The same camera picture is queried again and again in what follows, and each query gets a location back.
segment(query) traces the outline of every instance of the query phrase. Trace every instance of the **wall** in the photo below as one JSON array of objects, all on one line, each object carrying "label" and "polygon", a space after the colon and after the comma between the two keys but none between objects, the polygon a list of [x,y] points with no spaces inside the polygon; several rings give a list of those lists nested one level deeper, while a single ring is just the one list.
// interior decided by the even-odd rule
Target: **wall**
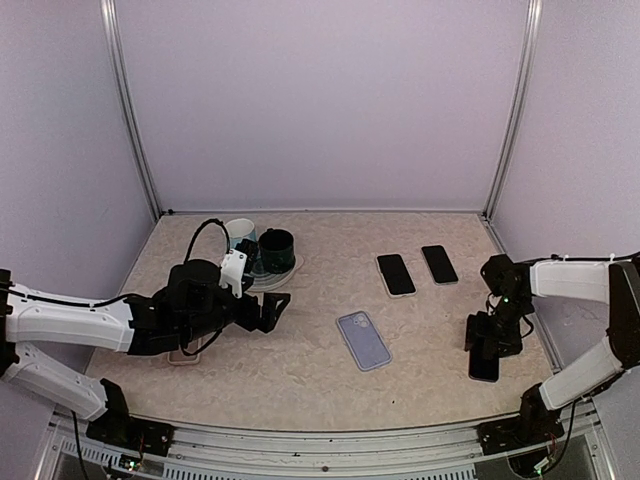
[{"label": "wall", "polygon": [[[639,2],[545,1],[523,123],[495,224],[516,259],[640,250]],[[569,363],[606,307],[540,300]],[[596,397],[623,478],[637,478],[640,372]]]},{"label": "wall", "polygon": [[527,1],[119,2],[162,204],[484,205]]},{"label": "wall", "polygon": [[[97,1],[0,1],[0,266],[31,287],[115,294],[152,222]],[[89,351],[49,345],[82,368]],[[27,478],[52,404],[0,383],[0,476]]]}]

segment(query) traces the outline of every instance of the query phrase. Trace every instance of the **black smartphone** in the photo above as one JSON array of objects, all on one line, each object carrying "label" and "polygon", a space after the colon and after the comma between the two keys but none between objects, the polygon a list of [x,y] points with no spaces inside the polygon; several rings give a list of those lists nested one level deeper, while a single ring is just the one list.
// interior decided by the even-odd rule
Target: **black smartphone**
[{"label": "black smartphone", "polygon": [[389,295],[400,297],[416,293],[416,287],[411,280],[409,270],[400,255],[380,255],[376,260]]},{"label": "black smartphone", "polygon": [[458,282],[458,275],[451,265],[451,260],[442,245],[422,247],[422,255],[429,265],[433,281],[438,285],[449,285]]},{"label": "black smartphone", "polygon": [[498,353],[487,360],[482,356],[484,349],[484,338],[476,339],[469,352],[469,378],[482,382],[495,383],[500,377],[500,358]]}]

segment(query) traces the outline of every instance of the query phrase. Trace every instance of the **mug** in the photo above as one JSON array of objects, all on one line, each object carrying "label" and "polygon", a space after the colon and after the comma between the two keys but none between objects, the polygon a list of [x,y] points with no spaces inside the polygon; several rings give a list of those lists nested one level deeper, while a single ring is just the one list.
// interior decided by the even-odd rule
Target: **mug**
[{"label": "mug", "polygon": [[255,242],[256,240],[256,226],[248,218],[236,218],[225,223],[229,233],[229,243],[231,248],[236,246],[245,238]]},{"label": "mug", "polygon": [[286,230],[269,228],[258,241],[262,265],[269,273],[287,273],[296,264],[293,235]]}]

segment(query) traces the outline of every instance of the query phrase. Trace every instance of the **beige table surface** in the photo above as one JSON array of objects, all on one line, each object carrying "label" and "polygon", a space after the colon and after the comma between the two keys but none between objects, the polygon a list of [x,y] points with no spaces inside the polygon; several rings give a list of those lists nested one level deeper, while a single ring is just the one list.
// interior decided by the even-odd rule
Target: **beige table surface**
[{"label": "beige table surface", "polygon": [[[210,216],[165,216],[154,230],[125,291],[151,295],[189,239]],[[229,220],[238,215],[220,215]],[[124,390],[132,413],[211,426],[339,431],[426,426],[516,411],[520,395],[550,375],[536,335],[524,352],[503,359],[495,384],[470,380],[463,351],[465,321],[484,308],[479,271],[495,248],[476,215],[435,213],[248,214],[258,229],[295,236],[305,263],[278,289],[292,302],[264,335],[231,325],[198,365],[171,366],[166,356],[130,357],[96,350],[88,374]],[[215,225],[194,257],[219,264],[224,237]],[[442,244],[456,285],[437,286],[420,247]],[[400,253],[417,287],[390,298],[377,271],[378,254]],[[336,319],[357,310],[372,317],[392,352],[391,364],[363,373]]]}]

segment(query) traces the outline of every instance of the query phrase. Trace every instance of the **black mug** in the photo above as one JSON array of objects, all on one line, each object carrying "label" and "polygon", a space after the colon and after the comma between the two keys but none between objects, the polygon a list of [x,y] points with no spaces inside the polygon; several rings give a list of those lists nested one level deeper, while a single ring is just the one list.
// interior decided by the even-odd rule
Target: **black mug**
[{"label": "black mug", "polygon": [[287,273],[296,264],[293,235],[286,230],[269,228],[258,240],[262,265],[269,273]]}]

